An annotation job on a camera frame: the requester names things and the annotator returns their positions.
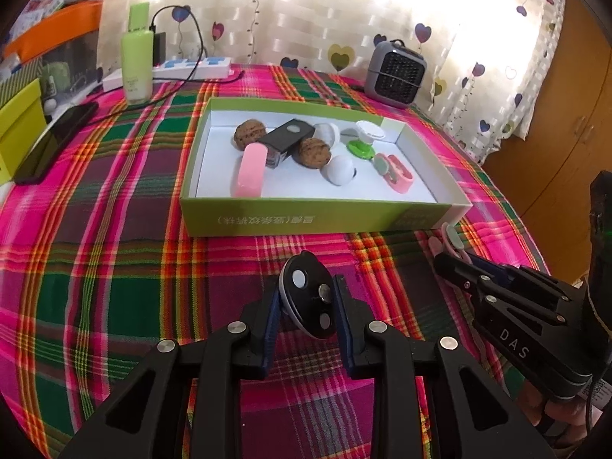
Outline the pink U-shaped clip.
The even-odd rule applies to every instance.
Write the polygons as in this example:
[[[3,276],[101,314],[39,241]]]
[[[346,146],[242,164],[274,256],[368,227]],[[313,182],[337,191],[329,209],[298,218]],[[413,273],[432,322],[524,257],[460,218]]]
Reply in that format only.
[[[395,155],[376,153],[373,157],[373,167],[398,194],[407,194],[414,184],[412,172]]]

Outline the black round disc holder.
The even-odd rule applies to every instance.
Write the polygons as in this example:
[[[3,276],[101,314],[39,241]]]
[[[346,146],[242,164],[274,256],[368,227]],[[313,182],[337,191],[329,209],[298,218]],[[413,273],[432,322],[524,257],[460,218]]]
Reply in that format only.
[[[303,333],[317,340],[334,335],[333,279],[315,254],[302,251],[284,263],[279,292],[284,310]]]

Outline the white mushroom knob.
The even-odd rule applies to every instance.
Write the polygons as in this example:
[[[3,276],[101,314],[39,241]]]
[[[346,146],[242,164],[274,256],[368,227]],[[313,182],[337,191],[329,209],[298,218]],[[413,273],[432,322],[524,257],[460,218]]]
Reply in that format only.
[[[322,168],[322,175],[336,187],[349,184],[357,174],[353,159],[349,155],[336,155]]]

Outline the white green suction cup holder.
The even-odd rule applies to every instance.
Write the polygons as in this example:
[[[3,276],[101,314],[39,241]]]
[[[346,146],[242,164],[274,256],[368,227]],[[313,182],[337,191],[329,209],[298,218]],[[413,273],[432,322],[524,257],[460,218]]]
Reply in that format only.
[[[381,141],[385,138],[384,130],[368,120],[359,120],[355,123],[357,138],[347,142],[347,150],[352,155],[362,160],[371,160],[376,152],[373,149],[373,142]]]

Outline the brown walnut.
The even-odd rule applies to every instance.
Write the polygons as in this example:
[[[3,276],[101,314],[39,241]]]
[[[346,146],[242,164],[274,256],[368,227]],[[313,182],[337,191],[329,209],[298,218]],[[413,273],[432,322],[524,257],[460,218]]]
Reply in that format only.
[[[306,168],[319,170],[331,159],[330,146],[318,138],[303,139],[298,146],[298,162]]]
[[[244,150],[249,144],[256,142],[267,134],[265,125],[257,119],[248,119],[236,127],[233,140],[239,150]]]

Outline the black flashlight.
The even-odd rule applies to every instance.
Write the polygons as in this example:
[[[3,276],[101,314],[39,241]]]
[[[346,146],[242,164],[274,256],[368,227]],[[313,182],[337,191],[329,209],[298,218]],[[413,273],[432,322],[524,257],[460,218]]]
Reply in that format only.
[[[265,164],[275,169],[300,143],[314,135],[315,127],[303,120],[292,119],[260,137],[257,142],[268,149]]]

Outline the pink clip with green pad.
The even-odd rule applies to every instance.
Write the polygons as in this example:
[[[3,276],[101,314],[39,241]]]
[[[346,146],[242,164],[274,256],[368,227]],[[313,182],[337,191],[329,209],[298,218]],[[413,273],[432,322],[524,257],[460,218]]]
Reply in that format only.
[[[469,265],[474,264],[456,228],[447,222],[441,225],[438,235],[427,238],[427,245],[433,256],[434,264],[444,263],[450,258]]]

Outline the plaid bedspread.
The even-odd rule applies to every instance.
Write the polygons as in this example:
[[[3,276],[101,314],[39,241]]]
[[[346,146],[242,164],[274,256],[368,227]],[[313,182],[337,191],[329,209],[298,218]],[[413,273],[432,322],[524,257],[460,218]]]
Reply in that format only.
[[[424,231],[189,237],[179,208],[199,115],[214,96],[289,99],[394,117],[425,141],[472,202],[459,237],[488,260],[544,269],[517,212],[483,170],[417,110],[369,101],[355,82],[243,67],[141,114],[99,99],[100,124],[74,138],[47,177],[1,204],[1,392],[27,437],[56,457],[156,342],[226,326],[290,255],[312,251],[377,318],[416,339],[452,336],[507,393],[522,375],[471,326],[462,292],[434,275]]]

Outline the grey mini fan heater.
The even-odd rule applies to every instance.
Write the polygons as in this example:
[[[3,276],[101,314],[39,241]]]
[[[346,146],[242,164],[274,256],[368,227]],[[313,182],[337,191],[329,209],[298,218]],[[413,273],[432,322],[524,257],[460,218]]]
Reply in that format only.
[[[400,39],[379,42],[369,61],[364,92],[377,102],[408,108],[415,101],[426,72],[423,56]]]

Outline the green and white tray box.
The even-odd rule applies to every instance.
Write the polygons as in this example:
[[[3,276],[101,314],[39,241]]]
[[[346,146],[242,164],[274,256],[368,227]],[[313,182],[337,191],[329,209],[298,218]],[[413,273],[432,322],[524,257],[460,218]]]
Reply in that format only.
[[[306,168],[297,155],[290,155],[275,169],[265,167],[258,198],[234,197],[243,152],[233,135],[248,119],[261,121],[267,130],[292,119],[312,125],[335,123],[340,141],[331,149],[331,159],[349,155],[356,177],[336,187],[322,169]],[[407,194],[393,191],[373,162],[347,150],[347,142],[357,138],[359,120],[384,130],[385,138],[373,142],[376,153],[397,156],[412,172],[414,184]],[[262,98],[208,101],[195,130],[179,203],[192,237],[438,229],[444,222],[458,223],[472,207],[449,169],[424,141],[416,120]]]

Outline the black smartphone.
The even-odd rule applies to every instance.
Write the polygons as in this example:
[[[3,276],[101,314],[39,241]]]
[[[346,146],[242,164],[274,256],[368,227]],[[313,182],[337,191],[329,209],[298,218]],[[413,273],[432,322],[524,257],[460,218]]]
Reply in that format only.
[[[79,133],[94,114],[98,112],[97,102],[70,107],[45,134],[35,143],[31,152],[13,177],[15,184],[38,184],[55,164],[63,149]]]

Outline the white blue power strip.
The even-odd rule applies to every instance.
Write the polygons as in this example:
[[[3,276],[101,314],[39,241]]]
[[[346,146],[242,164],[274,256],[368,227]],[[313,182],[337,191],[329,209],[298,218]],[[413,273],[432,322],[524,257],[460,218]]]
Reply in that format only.
[[[153,80],[180,81],[188,77],[194,81],[225,80],[233,75],[231,65],[227,57],[204,57],[198,65],[193,60],[167,60],[153,67]]]

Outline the striped gift box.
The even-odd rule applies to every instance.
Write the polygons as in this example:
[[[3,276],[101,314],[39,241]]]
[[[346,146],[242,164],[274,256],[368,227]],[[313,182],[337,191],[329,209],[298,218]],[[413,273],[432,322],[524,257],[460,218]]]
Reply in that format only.
[[[8,103],[16,94],[41,76],[42,59],[37,57],[22,65],[0,86],[0,107]]]

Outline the green lotion bottle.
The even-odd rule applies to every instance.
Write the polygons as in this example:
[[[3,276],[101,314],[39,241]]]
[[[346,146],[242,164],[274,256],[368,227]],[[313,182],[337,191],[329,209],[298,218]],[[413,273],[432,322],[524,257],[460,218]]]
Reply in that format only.
[[[153,94],[153,31],[150,3],[130,7],[127,32],[120,41],[121,80],[128,104],[148,102]]]

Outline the black power adapter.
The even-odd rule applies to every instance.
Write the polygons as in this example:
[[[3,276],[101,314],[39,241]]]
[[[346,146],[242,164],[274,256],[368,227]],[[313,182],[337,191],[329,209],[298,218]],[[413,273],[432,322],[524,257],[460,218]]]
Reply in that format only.
[[[153,67],[158,67],[166,60],[166,33],[153,34]]]

